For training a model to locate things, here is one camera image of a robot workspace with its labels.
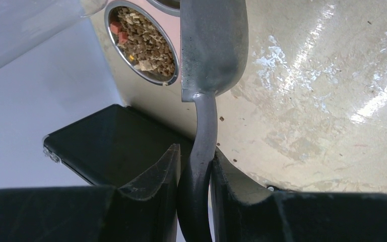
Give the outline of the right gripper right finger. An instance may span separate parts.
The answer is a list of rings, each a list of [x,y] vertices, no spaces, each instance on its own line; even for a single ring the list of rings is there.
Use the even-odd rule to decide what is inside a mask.
[[[271,191],[217,150],[216,241],[387,241],[387,194]]]

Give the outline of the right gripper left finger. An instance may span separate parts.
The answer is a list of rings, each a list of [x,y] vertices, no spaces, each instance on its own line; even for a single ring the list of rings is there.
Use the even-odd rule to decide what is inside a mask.
[[[0,189],[0,241],[176,241],[180,146],[126,185]]]

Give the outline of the metal food scoop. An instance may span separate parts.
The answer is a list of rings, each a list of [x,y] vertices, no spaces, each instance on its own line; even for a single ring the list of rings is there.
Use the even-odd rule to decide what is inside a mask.
[[[244,0],[181,1],[181,99],[196,107],[197,129],[177,190],[186,241],[211,241],[208,189],[218,137],[216,97],[235,86],[248,59]]]

